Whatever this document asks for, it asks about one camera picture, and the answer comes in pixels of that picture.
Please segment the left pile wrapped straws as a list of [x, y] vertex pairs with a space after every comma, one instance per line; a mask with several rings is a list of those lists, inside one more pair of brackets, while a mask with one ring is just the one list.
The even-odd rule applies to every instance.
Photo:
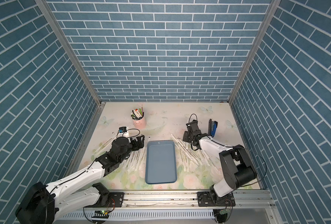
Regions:
[[145, 138], [145, 145], [142, 149], [131, 153], [130, 157], [123, 162], [123, 168], [127, 171], [138, 171], [146, 159], [147, 144], [150, 137]]

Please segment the blue plastic storage tray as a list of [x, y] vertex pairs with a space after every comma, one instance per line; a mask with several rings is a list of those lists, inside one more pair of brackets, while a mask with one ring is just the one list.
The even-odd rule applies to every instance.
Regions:
[[165, 184], [177, 181], [174, 141], [150, 141], [146, 151], [145, 182]]

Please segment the aluminium front rail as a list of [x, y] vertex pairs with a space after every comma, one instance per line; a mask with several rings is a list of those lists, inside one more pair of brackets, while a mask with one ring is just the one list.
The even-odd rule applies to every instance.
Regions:
[[[267, 190], [236, 190], [235, 207], [199, 207], [197, 192], [208, 190], [111, 190], [124, 192], [122, 209], [273, 209], [275, 203]], [[100, 198], [95, 190], [82, 190], [65, 199], [56, 199], [56, 207], [75, 211], [95, 204]]]

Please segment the green circuit board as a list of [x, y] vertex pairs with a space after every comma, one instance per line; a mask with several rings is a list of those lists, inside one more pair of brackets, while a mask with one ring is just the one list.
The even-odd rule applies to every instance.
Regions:
[[101, 219], [108, 219], [109, 218], [109, 212], [106, 210], [97, 210], [94, 212], [94, 214], [92, 215], [92, 219], [96, 220], [97, 218], [101, 218]]

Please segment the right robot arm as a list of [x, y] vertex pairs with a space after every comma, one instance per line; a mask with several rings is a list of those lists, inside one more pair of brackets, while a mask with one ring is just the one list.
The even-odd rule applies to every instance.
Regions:
[[198, 121], [186, 124], [183, 140], [204, 151], [208, 156], [219, 158], [223, 178], [210, 188], [212, 199], [225, 197], [234, 190], [245, 186], [257, 178], [257, 171], [246, 149], [241, 145], [228, 146], [202, 133]]

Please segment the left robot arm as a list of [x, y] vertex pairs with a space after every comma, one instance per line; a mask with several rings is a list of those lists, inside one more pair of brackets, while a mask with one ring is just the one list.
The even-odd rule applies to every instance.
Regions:
[[52, 224], [80, 208], [108, 204], [109, 190], [99, 179], [107, 176], [133, 151], [144, 147], [145, 137], [118, 137], [111, 149], [97, 157], [91, 165], [60, 180], [32, 185], [15, 215], [21, 224]]

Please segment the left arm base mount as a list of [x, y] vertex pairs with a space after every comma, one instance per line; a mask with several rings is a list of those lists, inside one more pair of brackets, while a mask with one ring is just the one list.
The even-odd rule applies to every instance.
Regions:
[[122, 207], [123, 200], [124, 192], [110, 192], [108, 194], [101, 195], [95, 204], [86, 206], [86, 208], [120, 208]]

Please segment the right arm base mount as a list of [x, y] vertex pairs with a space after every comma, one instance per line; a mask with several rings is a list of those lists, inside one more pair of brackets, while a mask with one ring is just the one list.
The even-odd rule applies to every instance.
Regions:
[[233, 193], [219, 197], [213, 191], [199, 191], [197, 192], [197, 201], [199, 207], [235, 207]]

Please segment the pink pen cup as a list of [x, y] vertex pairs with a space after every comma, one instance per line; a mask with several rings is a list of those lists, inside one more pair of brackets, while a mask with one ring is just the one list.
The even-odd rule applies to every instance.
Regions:
[[142, 117], [141, 119], [139, 120], [136, 120], [136, 119], [133, 119], [133, 125], [136, 129], [145, 129], [146, 125], [147, 125], [147, 122], [146, 122], [146, 118], [145, 116]]

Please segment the right pile wrapped straws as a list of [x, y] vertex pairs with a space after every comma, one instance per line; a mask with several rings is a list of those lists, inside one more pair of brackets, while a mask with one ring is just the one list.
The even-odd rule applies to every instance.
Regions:
[[180, 138], [176, 138], [172, 133], [170, 134], [172, 140], [175, 142], [176, 148], [179, 150], [181, 161], [184, 166], [184, 171], [189, 171], [191, 164], [201, 166], [203, 164], [211, 167], [216, 173], [220, 173], [219, 169], [211, 161], [210, 157], [202, 150], [194, 151], [189, 147], [188, 143], [183, 142]]

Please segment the black and blue stapler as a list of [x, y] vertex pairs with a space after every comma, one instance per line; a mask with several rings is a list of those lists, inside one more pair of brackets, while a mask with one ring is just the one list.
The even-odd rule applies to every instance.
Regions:
[[214, 137], [216, 134], [217, 127], [218, 127], [218, 122], [210, 119], [208, 122], [208, 135]]

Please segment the pile wrapped straws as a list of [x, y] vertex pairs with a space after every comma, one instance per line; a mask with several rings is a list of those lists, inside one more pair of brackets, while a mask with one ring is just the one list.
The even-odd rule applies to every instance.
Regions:
[[146, 159], [147, 144], [150, 137], [145, 138], [145, 145], [142, 149], [131, 153], [130, 157], [123, 162], [123, 168], [127, 171], [138, 171]]
[[202, 150], [194, 151], [189, 147], [188, 143], [183, 142], [180, 138], [176, 138], [172, 133], [170, 134], [172, 140], [175, 142], [176, 148], [179, 150], [181, 161], [184, 166], [184, 171], [189, 171], [191, 164], [201, 166], [203, 164], [211, 167], [216, 173], [220, 173], [219, 169], [211, 161], [210, 157]]

